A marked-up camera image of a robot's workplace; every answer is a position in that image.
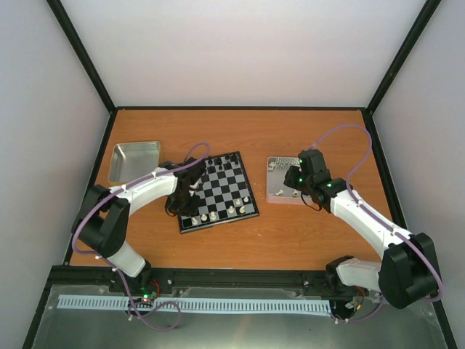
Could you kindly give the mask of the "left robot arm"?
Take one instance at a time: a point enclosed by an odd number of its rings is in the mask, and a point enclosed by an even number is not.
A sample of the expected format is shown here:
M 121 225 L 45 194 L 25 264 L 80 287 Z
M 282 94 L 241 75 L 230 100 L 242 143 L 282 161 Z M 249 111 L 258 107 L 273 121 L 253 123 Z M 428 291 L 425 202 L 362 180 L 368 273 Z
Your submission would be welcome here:
M 151 284 L 150 263 L 126 239 L 129 218 L 137 210 L 165 198 L 164 209 L 174 216 L 192 216 L 200 197 L 195 192 L 206 165 L 203 159 L 189 158 L 183 164 L 165 162 L 149 174 L 124 185 L 88 190 L 72 227 L 72 248 L 81 241 L 98 257 L 126 274 L 126 285 L 144 292 Z

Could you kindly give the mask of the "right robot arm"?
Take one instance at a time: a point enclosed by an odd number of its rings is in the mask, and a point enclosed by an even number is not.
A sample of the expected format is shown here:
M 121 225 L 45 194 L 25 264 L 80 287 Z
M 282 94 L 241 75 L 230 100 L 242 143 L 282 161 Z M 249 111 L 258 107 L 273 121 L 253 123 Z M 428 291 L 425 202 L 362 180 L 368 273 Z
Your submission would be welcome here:
M 302 151 L 283 183 L 348 224 L 380 256 L 380 262 L 354 257 L 334 262 L 337 285 L 379 292 L 397 309 L 418 300 L 436 302 L 443 296 L 433 240 L 393 223 L 367 204 L 346 180 L 332 178 L 319 150 Z

